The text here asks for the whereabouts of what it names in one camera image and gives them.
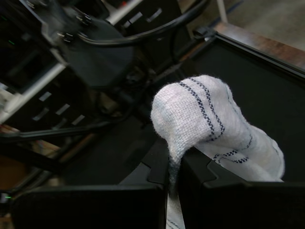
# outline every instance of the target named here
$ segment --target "black equipment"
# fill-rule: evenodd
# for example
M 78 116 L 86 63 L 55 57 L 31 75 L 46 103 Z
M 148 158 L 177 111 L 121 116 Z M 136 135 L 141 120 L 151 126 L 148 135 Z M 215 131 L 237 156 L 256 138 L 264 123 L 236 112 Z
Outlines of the black equipment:
M 166 151 L 166 143 L 157 140 L 136 169 L 116 185 L 40 187 L 24 193 L 12 206 L 15 228 L 164 228 Z
M 0 142 L 3 146 L 8 148 L 10 145 L 7 143 L 98 132 L 106 126 L 117 125 L 126 120 L 132 112 L 141 113 L 145 116 L 142 108 L 145 107 L 149 111 L 149 106 L 145 105 L 145 102 L 140 103 L 143 101 L 141 99 L 143 99 L 144 94 L 148 96 L 146 100 L 150 102 L 155 93 L 167 83 L 176 82 L 194 74 L 209 74 L 227 82 L 231 86 L 234 99 L 240 105 L 246 119 L 251 124 L 265 130 L 270 137 L 279 143 L 286 160 L 284 181 L 288 182 L 280 184 L 246 182 L 218 166 L 196 149 L 190 149 L 182 161 L 178 188 L 186 228 L 196 229 L 206 225 L 244 228 L 245 222 L 249 220 L 255 221 L 251 225 L 247 224 L 249 228 L 274 227 L 275 225 L 278 228 L 304 226 L 302 220 L 305 212 L 305 205 L 303 204 L 304 183 L 289 182 L 305 181 L 302 175 L 304 174 L 303 168 L 305 168 L 305 156 L 302 154 L 302 136 L 305 129 L 305 126 L 303 126 L 303 116 L 305 114 L 303 109 L 305 74 L 303 70 L 221 36 L 212 30 L 201 28 L 197 30 L 193 45 L 197 45 L 198 42 L 206 38 L 209 38 L 209 40 L 199 51 L 186 61 L 179 62 L 164 71 L 156 78 L 145 78 L 144 83 L 141 84 L 140 92 L 125 95 L 120 89 L 119 82 L 124 78 L 124 70 L 132 63 L 132 50 L 125 48 L 125 46 L 139 44 L 158 36 L 164 36 L 168 31 L 175 31 L 177 27 L 198 16 L 201 10 L 206 7 L 208 1 L 200 2 L 182 17 L 162 27 L 127 38 L 120 38 L 120 35 L 111 26 L 100 21 L 97 25 L 98 28 L 113 31 L 113 33 L 110 32 L 111 37 L 102 37 L 104 35 L 99 34 L 101 39 L 110 39 L 106 41 L 92 40 L 98 39 L 98 37 L 95 37 L 98 33 L 94 33 L 96 27 L 86 26 L 91 22 L 94 24 L 94 19 L 87 17 L 87 15 L 81 15 L 80 21 L 85 23 L 81 26 L 81 24 L 71 21 L 66 14 L 63 14 L 56 2 L 51 1 L 51 3 L 54 3 L 51 5 L 53 9 L 58 9 L 57 16 L 59 19 L 62 18 L 64 23 L 60 25 L 59 37 L 56 26 L 50 28 L 44 35 L 48 37 L 49 41 L 57 43 L 61 50 L 69 56 L 67 60 L 70 59 L 73 62 L 73 68 L 79 71 L 79 76 L 88 85 L 93 88 L 98 85 L 95 89 L 106 91 L 109 94 L 120 94 L 121 97 L 124 97 L 123 100 L 129 104 L 127 112 L 120 118 L 106 119 L 106 121 L 86 127 L 10 135 L 1 134 Z M 45 13 L 44 16 L 48 15 L 46 10 L 42 10 L 42 12 Z M 73 32 L 84 27 L 85 29 L 74 34 L 73 38 L 71 37 Z M 122 57 L 122 66 L 124 67 L 116 69 L 109 66 L 111 70 L 106 73 L 109 74 L 107 80 L 102 79 L 102 77 L 95 77 L 93 74 L 86 77 L 81 69 L 78 69 L 77 63 L 80 60 L 76 59 L 72 52 L 80 53 L 79 50 L 84 50 L 84 47 L 88 47 L 87 45 L 96 45 L 105 49 L 113 47 L 126 51 L 126 55 Z M 97 58 L 102 58 L 105 53 L 107 55 L 111 54 L 107 51 L 101 50 L 101 52 L 94 52 L 94 54 L 93 50 L 90 52 L 92 55 L 97 55 Z M 176 59 L 174 52 L 172 54 L 173 59 Z M 90 64 L 92 64 L 93 69 L 99 68 L 94 62 Z M 143 223 L 147 221 L 152 222 L 151 228 L 165 228 L 167 160 L 164 155 L 167 154 L 164 146 L 159 145 L 156 148 L 153 146 L 154 152 L 159 152 L 159 155 L 149 161 L 146 161 L 147 157 L 153 157 L 155 154 L 149 150 L 145 154 L 141 152 L 141 156 L 138 156 L 132 162 L 133 169 L 118 171 L 121 174 L 115 178 L 115 181 L 108 180 L 107 184 L 111 183 L 111 186 L 101 184 L 100 187 L 39 188 L 21 195 L 13 202 L 12 216 L 16 229 L 41 228 L 39 221 L 34 222 L 34 214 L 48 221 L 60 218 L 64 221 L 63 226 L 67 223 L 65 220 L 72 220 L 71 218 L 75 215 L 80 218 L 80 215 L 83 214 L 90 219 L 94 218 L 94 223 L 103 224 L 106 228 L 113 225 L 113 227 L 119 227 L 123 220 L 126 220 L 127 225 L 136 228 L 143 227 Z M 58 166 L 62 166 L 58 158 L 42 160 L 42 158 L 35 157 L 35 159 L 43 161 L 44 169 L 50 172 L 47 172 L 47 176 L 41 177 L 39 182 L 34 183 L 31 187 L 43 184 L 52 175 L 54 168 L 57 169 Z M 30 182 L 33 183 L 41 173 L 40 171 L 33 175 Z M 18 187 L 9 194 L 14 196 L 24 188 L 25 185 Z M 55 201 L 51 202 L 50 198 L 54 197 L 56 197 Z M 79 206 L 75 204 L 74 200 L 76 199 L 80 200 Z M 131 199 L 134 205 L 126 208 L 126 205 L 131 205 Z M 32 208 L 33 211 L 27 210 L 25 212 L 25 209 L 29 208 Z M 144 211 L 151 214 L 142 215 Z M 67 215 L 66 219 L 61 218 L 63 214 Z M 135 214 L 143 219 L 143 221 L 139 218 L 134 220 L 140 224 L 133 224 L 131 221 Z M 241 216 L 241 219 L 233 220 L 236 216 Z

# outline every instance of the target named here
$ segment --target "blue stripe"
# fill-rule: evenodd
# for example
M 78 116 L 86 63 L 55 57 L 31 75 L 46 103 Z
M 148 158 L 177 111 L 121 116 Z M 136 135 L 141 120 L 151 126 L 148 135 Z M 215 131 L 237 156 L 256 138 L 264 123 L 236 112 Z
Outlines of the blue stripe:
M 218 117 L 218 115 L 216 114 L 216 112 L 215 112 L 215 110 L 214 110 L 214 106 L 213 106 L 212 101 L 211 101 L 211 94 L 210 94 L 210 91 L 209 91 L 209 89 L 206 88 L 206 86 L 205 86 L 203 83 L 201 83 L 201 82 L 199 82 L 199 81 L 197 81 L 197 80 L 195 80 L 195 79 L 193 79 L 193 78 L 189 78 L 189 80 L 195 82 L 195 83 L 198 84 L 202 89 L 204 89 L 205 96 L 206 96 L 206 98 L 207 98 L 207 100 L 208 100 L 210 109 L 211 109 L 212 113 L 214 114 L 214 116 L 215 116 L 215 118 L 216 118 L 216 120 L 217 120 L 217 122 L 218 122 L 218 124 L 219 124 L 219 126 L 220 126 L 220 134 L 219 134 L 218 137 L 215 138 L 215 140 L 216 140 L 216 139 L 218 139 L 221 135 L 223 135 L 224 130 L 225 130 L 225 127 L 224 127 L 224 125 L 222 124 L 222 122 L 220 121 L 220 118 Z
M 167 221 L 169 221 L 171 224 L 175 225 L 178 229 L 180 229 L 180 227 L 178 227 L 178 225 L 175 224 L 174 222 L 171 222 L 169 219 L 167 219 Z
M 171 229 L 173 229 L 173 227 L 172 227 L 168 222 L 166 222 L 166 224 L 167 224 Z
M 242 164 L 242 163 L 246 162 L 249 158 L 248 158 L 247 156 L 245 156 L 245 157 L 242 158 L 242 159 L 230 160 L 230 159 L 228 159 L 228 158 L 226 158 L 226 157 L 221 157 L 221 158 L 218 159 L 218 163 L 219 163 L 219 164 L 220 164 L 220 160 L 221 160 L 221 159 L 225 159 L 225 160 L 232 161 L 232 162 L 235 162 L 235 163 L 238 163 L 238 164 Z
M 200 97 L 197 95 L 197 93 L 195 91 L 193 91 L 192 88 L 190 88 L 188 85 L 186 85 L 185 83 L 182 83 L 182 82 L 179 82 L 178 83 L 181 87 L 185 88 L 186 90 L 188 90 L 188 92 L 191 93 L 191 95 L 196 99 L 197 103 L 198 103 L 198 106 L 200 108 L 200 111 L 204 117 L 204 119 L 207 121 L 210 129 L 211 129 L 211 134 L 209 135 L 209 137 L 212 137 L 213 135 L 215 135 L 214 133 L 214 126 L 209 118 L 209 116 L 206 114 L 205 112 L 205 109 L 204 109 L 204 106 L 203 106 L 203 103 L 202 103 L 202 100 L 200 99 Z

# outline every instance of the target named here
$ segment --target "black panel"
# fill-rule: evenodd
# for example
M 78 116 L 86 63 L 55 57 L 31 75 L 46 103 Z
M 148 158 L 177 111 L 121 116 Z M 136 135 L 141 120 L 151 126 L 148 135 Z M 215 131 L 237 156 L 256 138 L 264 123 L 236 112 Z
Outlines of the black panel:
M 293 74 L 217 39 L 194 56 L 197 71 L 226 82 L 249 123 L 285 155 L 284 180 L 305 181 L 305 91 Z

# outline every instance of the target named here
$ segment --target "white label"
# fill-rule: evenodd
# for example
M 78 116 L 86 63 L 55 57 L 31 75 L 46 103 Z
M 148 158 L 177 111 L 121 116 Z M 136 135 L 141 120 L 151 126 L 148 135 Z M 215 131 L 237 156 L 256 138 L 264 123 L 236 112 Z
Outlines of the white label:
M 37 116 L 33 117 L 34 121 L 41 120 L 49 112 L 49 108 L 45 107 Z
M 83 116 L 83 115 L 80 115 L 77 119 L 75 119 L 74 121 L 73 121 L 73 125 L 77 125 L 81 120 L 83 120 L 84 119 L 84 117 L 85 116 Z
M 123 25 L 124 28 L 128 28 L 131 25 L 129 21 L 126 21 L 125 24 Z
M 45 94 L 43 94 L 39 100 L 40 101 L 45 101 L 47 98 L 49 98 L 52 94 L 50 92 L 46 92 Z
M 150 18 L 147 18 L 146 21 L 147 22 L 152 22 L 153 20 L 155 20 L 160 14 L 162 13 L 162 9 L 159 8 L 156 13 L 154 13 Z
M 131 24 L 133 24 L 142 16 L 143 16 L 143 14 L 141 12 L 138 12 L 136 15 L 134 15 L 132 18 L 130 18 L 129 22 Z
M 62 108 L 60 108 L 60 109 L 56 112 L 56 114 L 57 114 L 57 115 L 61 115 L 61 114 L 64 113 L 69 107 L 70 107 L 69 104 L 65 104 L 64 106 L 62 106 Z
M 65 123 L 67 122 L 67 119 L 63 118 L 53 129 L 57 130 L 61 128 Z

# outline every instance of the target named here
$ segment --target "black frame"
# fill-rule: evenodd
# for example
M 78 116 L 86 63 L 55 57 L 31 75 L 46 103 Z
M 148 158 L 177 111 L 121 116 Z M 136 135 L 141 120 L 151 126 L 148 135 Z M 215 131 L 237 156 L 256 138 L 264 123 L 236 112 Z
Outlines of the black frame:
M 210 37 L 208 41 L 206 41 L 202 47 L 195 51 L 188 59 L 195 58 L 197 55 L 199 55 L 201 52 L 204 52 L 213 42 L 215 42 L 217 39 L 225 42 L 226 44 L 230 45 L 230 47 L 235 48 L 239 52 L 244 52 L 248 55 L 251 55 L 252 57 L 258 58 L 259 60 L 263 60 L 265 63 L 267 63 L 269 66 L 276 68 L 277 70 L 284 71 L 285 73 L 289 74 L 289 76 L 292 77 L 292 79 L 296 79 L 298 81 L 301 81 L 302 83 L 305 83 L 305 72 L 296 66 L 293 66 L 287 62 L 284 62 L 282 60 L 279 60 L 275 57 L 272 57 L 268 54 L 262 53 L 259 50 L 256 50 L 250 46 L 244 45 L 238 41 L 235 41 L 231 38 L 228 38 L 226 36 L 220 35 L 216 33 L 214 36 Z M 195 44 L 201 43 L 202 40 L 199 39 L 196 42 L 192 40 L 189 47 L 193 47 Z M 8 144 L 8 143 L 17 143 L 22 141 L 30 141 L 35 139 L 42 139 L 42 138 L 48 138 L 48 137 L 59 137 L 59 136 L 72 136 L 72 135 L 85 135 L 90 134 L 92 132 L 99 132 L 103 130 L 106 127 L 111 127 L 111 125 L 118 123 L 117 122 L 100 122 L 84 127 L 72 127 L 72 128 L 64 128 L 59 130 L 43 130 L 43 131 L 33 131 L 33 132 L 20 132 L 20 133 L 13 133 L 13 134 L 0 134 L 0 144 Z M 54 172 L 60 171 L 61 164 L 59 163 L 60 158 L 67 152 L 68 149 L 71 149 L 73 146 L 69 146 L 67 149 L 62 149 L 58 155 L 58 158 L 45 160 L 44 156 L 39 155 L 39 157 L 32 156 L 27 159 L 28 162 L 32 163 L 32 160 L 36 160 L 36 165 L 39 165 L 39 169 L 33 172 L 33 174 L 30 174 L 29 177 L 22 182 L 20 185 L 18 185 L 13 190 L 8 190 L 8 192 L 12 194 L 17 194 L 21 190 L 23 190 L 26 186 L 28 186 L 29 183 L 32 183 L 35 181 L 35 178 L 37 178 L 43 171 L 47 170 L 48 172 L 43 175 L 39 179 L 39 181 L 36 182 L 35 185 L 31 187 L 36 187 L 38 185 L 41 185 L 43 182 L 45 182 L 48 178 L 50 178 Z M 20 157 L 24 157 L 21 155 L 18 155 L 18 153 L 15 155 L 16 159 L 20 159 Z

